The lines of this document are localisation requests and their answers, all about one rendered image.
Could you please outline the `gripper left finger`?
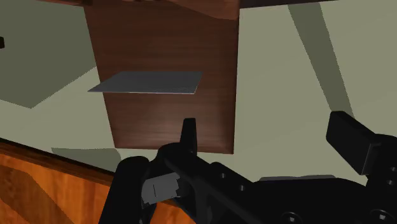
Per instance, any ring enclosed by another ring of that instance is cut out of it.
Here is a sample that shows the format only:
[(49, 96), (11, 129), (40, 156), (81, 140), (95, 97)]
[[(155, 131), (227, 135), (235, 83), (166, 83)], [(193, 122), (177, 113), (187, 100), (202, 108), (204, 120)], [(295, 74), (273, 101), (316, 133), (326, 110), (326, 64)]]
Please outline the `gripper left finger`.
[(123, 159), (116, 168), (99, 224), (150, 224), (159, 202), (173, 200), (196, 224), (258, 224), (252, 182), (197, 155), (196, 122), (183, 121), (179, 142), (154, 160)]

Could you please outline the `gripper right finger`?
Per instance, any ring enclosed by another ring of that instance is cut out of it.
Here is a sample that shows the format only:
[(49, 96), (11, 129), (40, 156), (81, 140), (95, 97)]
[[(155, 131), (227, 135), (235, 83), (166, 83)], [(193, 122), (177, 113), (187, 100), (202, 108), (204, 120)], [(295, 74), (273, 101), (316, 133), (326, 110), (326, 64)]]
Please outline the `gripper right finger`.
[(376, 134), (344, 111), (332, 111), (327, 142), (365, 185), (363, 224), (397, 224), (397, 137)]

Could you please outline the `grey flat board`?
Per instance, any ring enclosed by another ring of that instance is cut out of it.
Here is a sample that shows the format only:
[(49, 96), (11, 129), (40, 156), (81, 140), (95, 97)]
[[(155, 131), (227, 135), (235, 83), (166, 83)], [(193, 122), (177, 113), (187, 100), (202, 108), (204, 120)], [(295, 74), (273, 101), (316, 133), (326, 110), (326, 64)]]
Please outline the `grey flat board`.
[(135, 94), (194, 94), (201, 71), (122, 71), (88, 92)]

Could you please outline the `orange wooden table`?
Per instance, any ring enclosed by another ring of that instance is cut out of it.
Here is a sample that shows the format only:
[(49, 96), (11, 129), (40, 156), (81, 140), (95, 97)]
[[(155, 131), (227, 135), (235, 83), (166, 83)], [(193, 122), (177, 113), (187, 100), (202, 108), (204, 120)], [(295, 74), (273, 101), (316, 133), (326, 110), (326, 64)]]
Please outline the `orange wooden table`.
[(194, 224), (175, 203), (141, 207), (144, 157), (39, 150), (0, 138), (0, 224)]

